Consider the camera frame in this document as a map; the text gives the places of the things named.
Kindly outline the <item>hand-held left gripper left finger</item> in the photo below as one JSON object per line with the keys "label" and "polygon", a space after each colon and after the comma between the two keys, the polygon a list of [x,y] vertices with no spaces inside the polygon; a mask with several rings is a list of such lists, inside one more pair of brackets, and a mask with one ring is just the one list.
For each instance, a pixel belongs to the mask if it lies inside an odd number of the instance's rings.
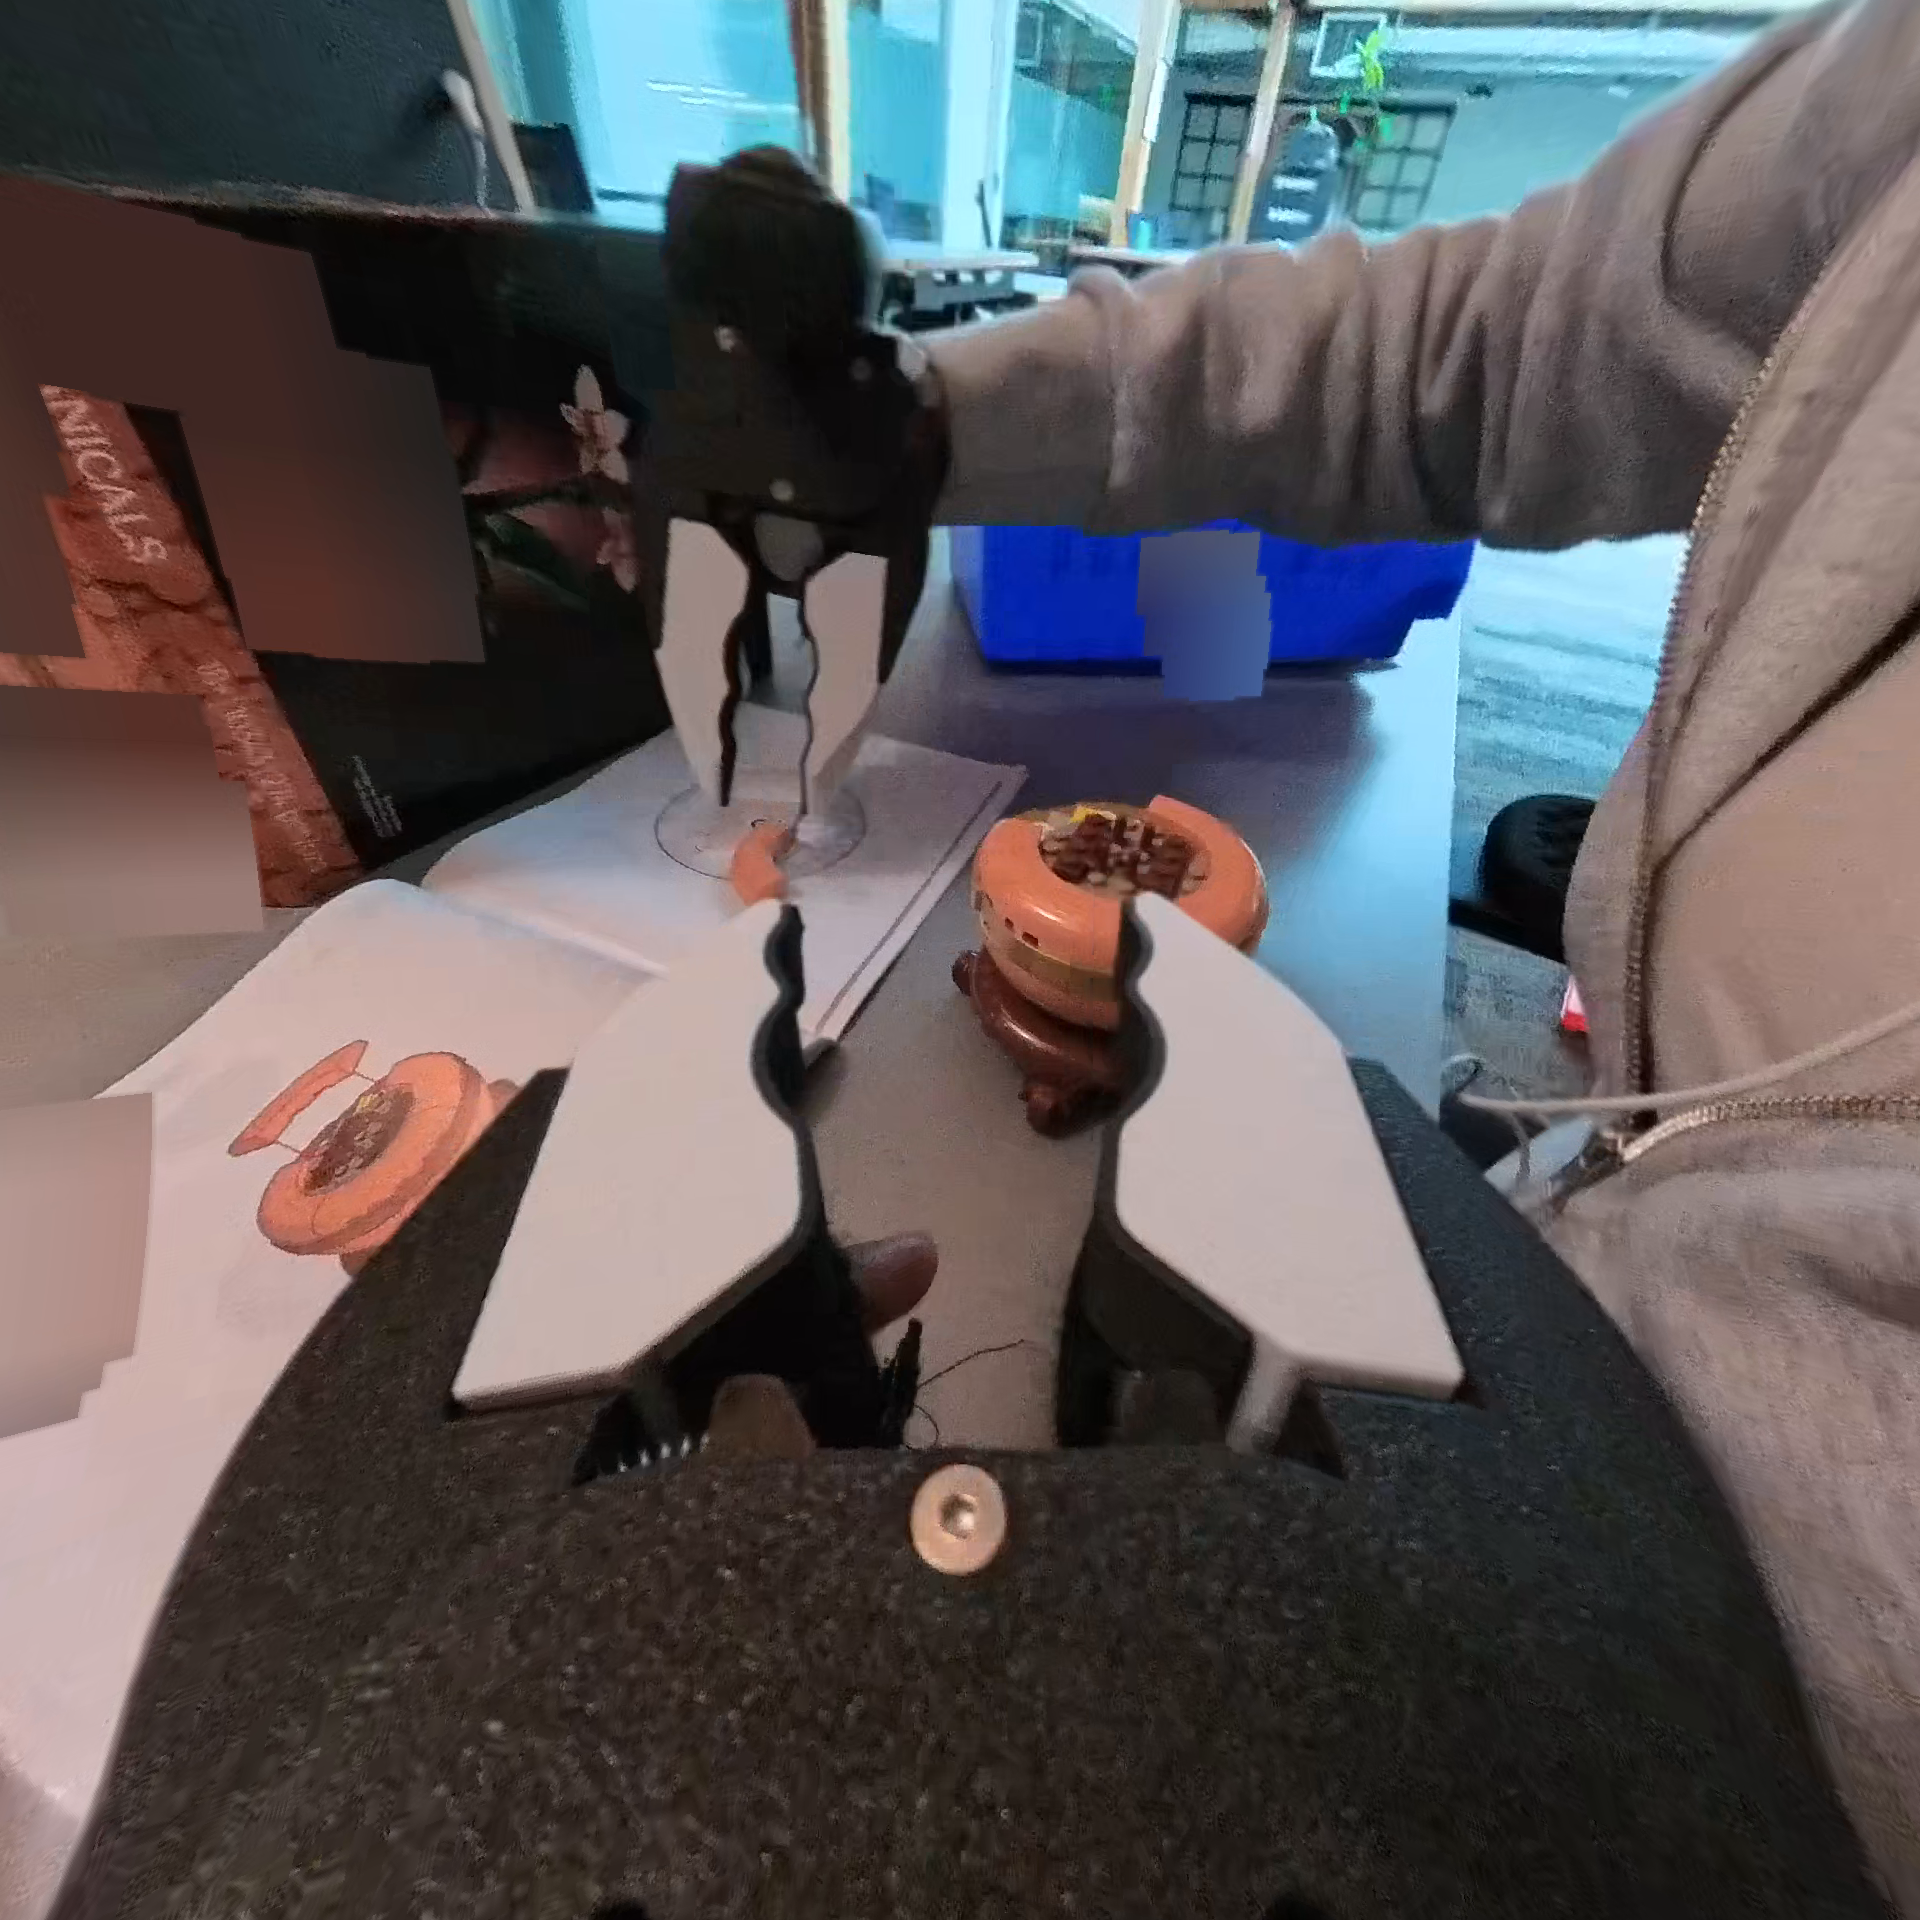
{"label": "hand-held left gripper left finger", "polygon": [[455,1408],[612,1389],[811,1250],[828,1212],[798,1008],[800,917],[760,897],[574,1049]]}

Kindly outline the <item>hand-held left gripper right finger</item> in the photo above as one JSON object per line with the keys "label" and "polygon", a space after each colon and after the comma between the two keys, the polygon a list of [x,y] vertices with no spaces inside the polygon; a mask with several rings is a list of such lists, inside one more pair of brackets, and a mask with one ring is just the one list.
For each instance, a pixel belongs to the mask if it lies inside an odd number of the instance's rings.
{"label": "hand-held left gripper right finger", "polygon": [[1178,1385],[1233,1449],[1276,1449],[1307,1389],[1467,1385],[1338,1032],[1164,897],[1115,932],[1122,1097],[1070,1273],[1070,1446]]}

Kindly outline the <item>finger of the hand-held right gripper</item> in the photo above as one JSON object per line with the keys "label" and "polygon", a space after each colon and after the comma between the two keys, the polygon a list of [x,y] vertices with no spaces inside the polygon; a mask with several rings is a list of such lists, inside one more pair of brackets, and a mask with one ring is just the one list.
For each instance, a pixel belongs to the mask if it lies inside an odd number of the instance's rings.
{"label": "finger of the hand-held right gripper", "polygon": [[666,574],[659,574],[659,688],[675,732],[675,752],[715,810],[731,801],[736,737],[731,711],[742,693],[736,675],[736,620],[749,615],[742,552],[694,516],[666,526]]}
{"label": "finger of the hand-held right gripper", "polygon": [[881,704],[885,560],[836,552],[798,587],[798,620],[811,641],[798,812],[811,818],[853,780]]}

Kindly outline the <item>blue plastic bin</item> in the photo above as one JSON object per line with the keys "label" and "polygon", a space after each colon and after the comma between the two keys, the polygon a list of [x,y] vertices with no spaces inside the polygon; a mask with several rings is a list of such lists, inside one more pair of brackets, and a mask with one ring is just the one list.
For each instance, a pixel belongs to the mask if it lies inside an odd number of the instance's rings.
{"label": "blue plastic bin", "polygon": [[1412,624],[1454,615],[1474,568],[1474,543],[1307,549],[1241,526],[1183,538],[963,526],[945,560],[987,667],[1159,671],[1159,641],[1139,624],[1139,574],[1172,585],[1178,560],[1164,549],[1183,549],[1189,587],[1210,606],[1233,543],[1260,560],[1271,671],[1398,659]]}

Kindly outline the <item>brick pot model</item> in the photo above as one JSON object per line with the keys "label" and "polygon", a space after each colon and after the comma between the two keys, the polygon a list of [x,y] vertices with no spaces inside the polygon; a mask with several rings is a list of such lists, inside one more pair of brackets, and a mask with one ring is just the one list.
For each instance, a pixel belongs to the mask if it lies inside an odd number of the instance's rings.
{"label": "brick pot model", "polygon": [[973,849],[973,943],[954,961],[973,1025],[1023,1078],[1023,1120],[1059,1140],[1127,1089],[1115,938],[1164,897],[1226,943],[1266,932],[1266,868],[1204,810],[1059,801],[1001,818]]}

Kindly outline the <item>black flower print box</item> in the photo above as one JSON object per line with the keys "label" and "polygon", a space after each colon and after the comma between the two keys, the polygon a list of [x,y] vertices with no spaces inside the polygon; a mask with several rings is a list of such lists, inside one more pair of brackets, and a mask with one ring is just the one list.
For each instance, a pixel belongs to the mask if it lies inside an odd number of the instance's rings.
{"label": "black flower print box", "polygon": [[6,173],[6,932],[214,932],[666,732],[644,231]]}

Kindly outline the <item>background office desks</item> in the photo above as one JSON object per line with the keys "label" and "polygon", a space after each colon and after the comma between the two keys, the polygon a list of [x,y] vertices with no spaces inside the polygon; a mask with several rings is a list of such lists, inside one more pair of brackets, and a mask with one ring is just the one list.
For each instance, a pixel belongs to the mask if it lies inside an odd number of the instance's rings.
{"label": "background office desks", "polygon": [[1159,274],[1196,252],[1062,244],[1062,252],[958,252],[958,244],[881,244],[881,324],[900,331],[969,327],[987,315],[1023,315],[1062,297],[1070,274]]}

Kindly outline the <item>white instruction booklet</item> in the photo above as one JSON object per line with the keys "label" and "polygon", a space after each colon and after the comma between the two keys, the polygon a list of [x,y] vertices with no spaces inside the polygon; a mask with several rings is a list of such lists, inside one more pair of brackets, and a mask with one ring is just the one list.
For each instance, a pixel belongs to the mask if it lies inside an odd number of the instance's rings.
{"label": "white instruction booklet", "polygon": [[306,917],[118,1089],[6,1114],[6,1833],[80,1833],[176,1543],[427,1184],[736,917],[672,737]]}

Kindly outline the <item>black mesh chair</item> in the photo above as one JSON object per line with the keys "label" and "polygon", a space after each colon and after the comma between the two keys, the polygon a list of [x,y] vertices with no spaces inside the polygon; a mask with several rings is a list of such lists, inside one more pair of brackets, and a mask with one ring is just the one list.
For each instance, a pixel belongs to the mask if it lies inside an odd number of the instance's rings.
{"label": "black mesh chair", "polygon": [[1593,799],[1515,799],[1479,839],[1479,902],[1504,943],[1566,961],[1567,879],[1593,825]]}

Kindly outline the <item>white gooseneck microphone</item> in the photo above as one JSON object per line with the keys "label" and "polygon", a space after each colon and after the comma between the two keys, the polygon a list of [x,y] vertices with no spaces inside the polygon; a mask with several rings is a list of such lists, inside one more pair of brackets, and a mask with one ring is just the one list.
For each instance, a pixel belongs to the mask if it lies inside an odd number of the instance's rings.
{"label": "white gooseneck microphone", "polygon": [[471,83],[471,70],[448,67],[439,95],[448,95],[448,112],[453,112],[453,123],[461,129],[461,146],[471,146],[471,195],[476,195],[476,208],[492,208],[492,182],[502,182],[514,215],[533,215],[542,195],[533,195],[529,169],[522,169],[515,123],[514,123],[502,91]]}

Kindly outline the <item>black panel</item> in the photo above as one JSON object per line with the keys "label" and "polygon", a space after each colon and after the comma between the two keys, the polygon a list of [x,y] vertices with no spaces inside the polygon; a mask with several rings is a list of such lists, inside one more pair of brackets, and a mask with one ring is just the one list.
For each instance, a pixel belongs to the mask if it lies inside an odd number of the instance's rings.
{"label": "black panel", "polygon": [[139,195],[476,203],[448,67],[502,91],[476,7],[6,0],[0,161]]}

